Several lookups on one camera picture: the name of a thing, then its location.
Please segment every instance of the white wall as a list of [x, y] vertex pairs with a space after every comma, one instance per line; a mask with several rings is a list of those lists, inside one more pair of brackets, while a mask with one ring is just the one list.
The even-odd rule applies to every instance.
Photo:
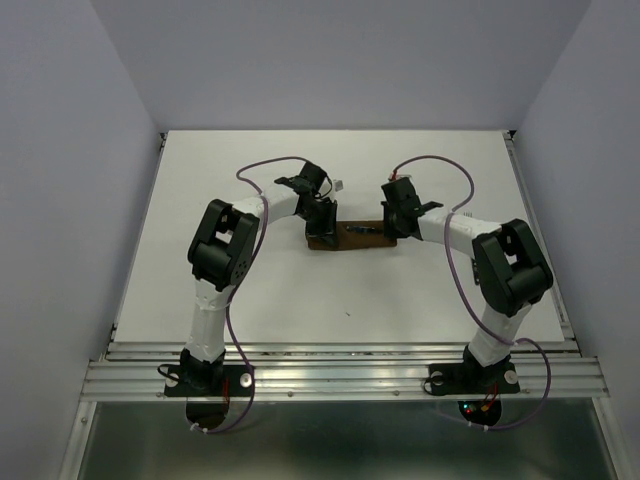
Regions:
[[0, 476], [55, 478], [106, 345], [157, 132], [86, 0], [0, 15]]
[[639, 132], [640, 3], [595, 0], [516, 145], [571, 322], [600, 358], [636, 461]]
[[588, 0], [92, 0], [168, 128], [516, 128]]

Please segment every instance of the wire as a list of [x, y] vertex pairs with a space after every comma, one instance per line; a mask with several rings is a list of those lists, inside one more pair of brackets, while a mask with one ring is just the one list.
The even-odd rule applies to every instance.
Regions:
[[174, 377], [173, 375], [171, 375], [170, 373], [165, 372], [164, 370], [162, 370], [163, 368], [169, 368], [172, 365], [170, 363], [161, 363], [160, 365], [158, 365], [158, 373], [160, 375], [162, 375], [164, 378], [168, 378], [169, 380], [176, 382], [176, 383], [180, 383], [180, 379], [176, 376]]
[[327, 177], [327, 182], [329, 182], [329, 191], [326, 192], [323, 195], [317, 195], [315, 198], [316, 200], [322, 200], [323, 198], [326, 198], [329, 196], [329, 194], [333, 191], [333, 182], [331, 181], [331, 179], [329, 177]]
[[[255, 261], [256, 257], [258, 256], [258, 253], [260, 252], [260, 249], [262, 248], [262, 243], [264, 242], [264, 237], [265, 237], [265, 235], [267, 233], [267, 225], [269, 223], [269, 203], [267, 202], [267, 199], [263, 195], [264, 191], [262, 190], [262, 188], [260, 188], [260, 186], [257, 183], [255, 183], [253, 180], [251, 180], [250, 178], [243, 177], [242, 174], [244, 172], [246, 172], [247, 170], [250, 170], [250, 169], [255, 168], [255, 167], [259, 167], [259, 166], [262, 166], [262, 165], [268, 165], [270, 163], [283, 162], [283, 161], [286, 161], [286, 160], [299, 160], [299, 161], [305, 162], [305, 163], [309, 162], [309, 160], [307, 160], [306, 158], [302, 158], [302, 157], [278, 157], [278, 158], [272, 158], [272, 159], [269, 159], [269, 160], [262, 160], [262, 161], [256, 162], [256, 163], [251, 163], [249, 165], [246, 165], [246, 166], [242, 167], [240, 170], [238, 170], [236, 172], [236, 178], [238, 180], [240, 180], [241, 182], [248, 183], [258, 193], [258, 195], [262, 199], [262, 205], [264, 207], [264, 213], [263, 213], [263, 216], [262, 216], [262, 227], [260, 229], [260, 237], [258, 238], [258, 243], [256, 244], [256, 247], [253, 250], [253, 254], [251, 255], [251, 265], [253, 265], [253, 262]], [[226, 320], [226, 324], [227, 324], [227, 329], [229, 330], [229, 336], [231, 337], [231, 340], [233, 341], [233, 345], [236, 347], [236, 350], [238, 350], [238, 353], [240, 354], [240, 357], [242, 358], [242, 361], [247, 366], [247, 370], [249, 371], [249, 375], [251, 375], [251, 395], [249, 397], [249, 402], [247, 403], [247, 406], [244, 408], [242, 413], [238, 416], [238, 418], [236, 418], [229, 425], [226, 425], [224, 427], [221, 427], [221, 428], [218, 428], [218, 429], [215, 429], [215, 430], [207, 430], [207, 429], [200, 428], [197, 424], [191, 424], [191, 428], [193, 428], [194, 430], [197, 430], [197, 431], [199, 431], [201, 433], [206, 433], [207, 435], [211, 435], [211, 434], [215, 434], [215, 433], [228, 432], [229, 430], [233, 429], [236, 425], [238, 425], [240, 422], [242, 422], [242, 420], [249, 413], [249, 410], [251, 410], [251, 406], [253, 405], [253, 401], [254, 401], [255, 395], [256, 395], [256, 381], [255, 381], [255, 371], [254, 371], [255, 369], [253, 368], [253, 365], [251, 365], [251, 362], [249, 361], [249, 358], [247, 357], [246, 353], [242, 349], [242, 346], [240, 345], [240, 342], [238, 341], [238, 337], [236, 337], [236, 334], [233, 331], [233, 326], [231, 325], [231, 302], [233, 301], [233, 298], [235, 297], [235, 294], [238, 291], [238, 288], [240, 287], [241, 284], [242, 283], [236, 285], [236, 287], [231, 291], [231, 294], [229, 295], [229, 302], [227, 303], [227, 308], [225, 309], [225, 317], [226, 317], [225, 320]]]
[[[489, 398], [489, 395], [485, 397], [483, 402], [487, 401], [487, 398]], [[496, 382], [493, 384], [493, 398], [488, 404], [482, 405], [482, 407], [480, 407], [480, 410], [482, 410], [483, 412], [487, 412], [493, 406], [493, 404], [496, 403], [497, 398], [498, 398], [498, 383]]]
[[485, 404], [487, 403], [487, 400], [489, 399], [489, 397], [491, 396], [492, 393], [496, 393], [496, 387], [498, 386], [497, 383], [494, 383], [492, 387], [489, 387], [489, 391], [487, 392], [487, 394], [484, 397], [484, 400], [482, 400], [482, 403]]
[[460, 165], [458, 162], [456, 162], [454, 160], [451, 160], [450, 158], [447, 158], [447, 157], [442, 157], [440, 155], [420, 155], [418, 157], [410, 158], [409, 160], [405, 160], [404, 162], [401, 162], [400, 164], [398, 164], [393, 169], [393, 172], [391, 173], [392, 180], [395, 180], [397, 178], [398, 170], [400, 168], [404, 167], [405, 165], [408, 165], [408, 164], [413, 163], [413, 162], [417, 162], [419, 160], [428, 160], [428, 159], [439, 160], [441, 162], [448, 163], [449, 165], [454, 166], [455, 168], [460, 170], [464, 174], [465, 177], [467, 177], [467, 181], [469, 182], [469, 195], [467, 195], [467, 198], [465, 198], [462, 202], [460, 202], [459, 204], [457, 204], [456, 206], [454, 206], [451, 209], [451, 212], [447, 215], [447, 218], [446, 218], [445, 223], [444, 223], [444, 251], [445, 251], [445, 253], [447, 255], [447, 263], [449, 264], [449, 270], [451, 270], [451, 276], [453, 277], [453, 282], [454, 282], [454, 284], [456, 286], [456, 289], [458, 290], [458, 294], [460, 295], [460, 299], [462, 300], [462, 303], [464, 304], [465, 308], [467, 309], [467, 312], [469, 313], [469, 315], [471, 316], [473, 321], [478, 325], [478, 327], [483, 332], [485, 332], [487, 335], [489, 335], [490, 337], [494, 338], [498, 342], [502, 343], [503, 345], [508, 345], [508, 346], [514, 346], [514, 345], [517, 345], [517, 344], [522, 343], [522, 342], [530, 343], [531, 345], [533, 345], [536, 348], [536, 350], [538, 350], [538, 352], [542, 356], [542, 359], [544, 360], [545, 368], [547, 370], [546, 386], [545, 386], [545, 389], [544, 389], [544, 393], [542, 394], [542, 398], [540, 399], [540, 402], [538, 403], [536, 408], [529, 415], [527, 415], [525, 418], [523, 418], [523, 419], [521, 419], [521, 420], [519, 420], [517, 422], [513, 422], [513, 423], [510, 423], [510, 424], [507, 424], [507, 425], [498, 425], [498, 426], [493, 426], [493, 427], [487, 427], [487, 426], [483, 426], [483, 425], [473, 424], [473, 425], [476, 425], [478, 427], [481, 427], [481, 428], [484, 428], [484, 429], [488, 429], [488, 430], [509, 430], [511, 428], [516, 428], [516, 427], [519, 427], [519, 426], [525, 424], [526, 422], [531, 420], [533, 417], [535, 417], [540, 412], [540, 410], [542, 409], [542, 407], [546, 403], [547, 398], [549, 397], [549, 392], [551, 391], [551, 364], [549, 363], [549, 357], [547, 357], [547, 354], [542, 349], [542, 347], [537, 342], [535, 342], [534, 340], [532, 340], [530, 338], [524, 338], [523, 337], [523, 338], [517, 339], [515, 342], [511, 342], [511, 341], [507, 340], [506, 338], [501, 337], [497, 333], [494, 333], [489, 327], [487, 327], [484, 323], [482, 323], [482, 320], [480, 320], [480, 318], [478, 317], [476, 312], [473, 310], [473, 307], [471, 306], [471, 302], [469, 301], [469, 298], [467, 297], [467, 295], [466, 295], [466, 293], [464, 291], [464, 288], [462, 288], [462, 282], [460, 281], [460, 276], [458, 275], [458, 272], [456, 270], [456, 266], [453, 263], [453, 254], [452, 254], [452, 249], [451, 249], [451, 220], [453, 219], [453, 216], [454, 216], [455, 212], [458, 209], [464, 207], [466, 204], [468, 204], [471, 201], [471, 199], [473, 198], [473, 196], [475, 195], [476, 186], [475, 186], [475, 183], [473, 182], [473, 178], [471, 177], [471, 174], [469, 173], [469, 171], [466, 168], [464, 168], [462, 165]]
[[224, 385], [222, 386], [222, 398], [227, 405], [231, 404], [231, 398], [229, 397], [229, 379], [225, 378]]

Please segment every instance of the robotic arm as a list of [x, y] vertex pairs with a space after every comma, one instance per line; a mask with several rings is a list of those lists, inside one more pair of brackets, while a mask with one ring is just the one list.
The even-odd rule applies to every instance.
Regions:
[[196, 283], [196, 302], [189, 339], [180, 354], [176, 373], [182, 383], [212, 391], [222, 379], [225, 355], [225, 310], [235, 288], [247, 275], [260, 224], [297, 215], [306, 221], [309, 236], [332, 245], [337, 203], [328, 192], [330, 180], [320, 167], [305, 163], [299, 175], [279, 178], [261, 196], [232, 204], [213, 200], [207, 206], [188, 252]]
[[[446, 219], [451, 212], [442, 204], [421, 204], [407, 177], [383, 185], [382, 190], [386, 198], [385, 236], [444, 243]], [[515, 367], [509, 362], [510, 346], [531, 306], [553, 285], [549, 265], [522, 220], [501, 225], [454, 214], [449, 238], [452, 249], [477, 263], [486, 300], [482, 315], [486, 329], [478, 329], [465, 349], [462, 364], [432, 365], [425, 390], [433, 395], [476, 394], [500, 384], [502, 393], [517, 393]], [[509, 371], [514, 375], [507, 377], [515, 381], [505, 380]]]

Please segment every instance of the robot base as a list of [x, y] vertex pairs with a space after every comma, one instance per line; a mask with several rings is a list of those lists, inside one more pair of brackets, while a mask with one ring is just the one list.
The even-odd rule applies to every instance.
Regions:
[[484, 395], [497, 385], [503, 394], [520, 393], [516, 367], [508, 355], [500, 362], [481, 366], [467, 347], [462, 363], [433, 363], [429, 365], [429, 378], [424, 382], [424, 391], [429, 395]]
[[[167, 382], [164, 386], [165, 397], [222, 397], [224, 384], [229, 380], [229, 396], [230, 397], [250, 397], [251, 396], [251, 384], [244, 387], [240, 384], [241, 377], [245, 373], [249, 373], [249, 370], [245, 365], [225, 365], [222, 369], [221, 381], [217, 382], [215, 386], [196, 388], [189, 385], [186, 382], [180, 382], [177, 385], [171, 387]], [[180, 365], [171, 365], [168, 367], [168, 373], [170, 375], [178, 375], [182, 373]]]

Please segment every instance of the metal extrusion frame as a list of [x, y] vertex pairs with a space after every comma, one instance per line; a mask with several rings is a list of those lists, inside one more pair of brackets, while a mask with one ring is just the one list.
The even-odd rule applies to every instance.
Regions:
[[[548, 255], [522, 180], [511, 136], [504, 133], [518, 186], [532, 230]], [[568, 321], [557, 284], [553, 299], [561, 318], [563, 342], [545, 343], [551, 361], [551, 398], [589, 398], [603, 433], [617, 477], [633, 479], [634, 470], [626, 454], [623, 435], [611, 410], [609, 391], [596, 358], [582, 357]], [[100, 361], [91, 362], [80, 396], [60, 479], [75, 479], [98, 402], [184, 402], [164, 396], [164, 379], [156, 371], [160, 363], [177, 363], [183, 345], [178, 343], [109, 344]], [[464, 344], [246, 344], [256, 367], [256, 401], [455, 401], [456, 396], [433, 397], [424, 392], [422, 381], [431, 363], [459, 362]], [[513, 349], [513, 363], [522, 391], [509, 399], [542, 396], [546, 369], [540, 355], [528, 346]], [[233, 345], [227, 345], [226, 359], [240, 363]], [[189, 401], [217, 401], [217, 398], [190, 398]]]

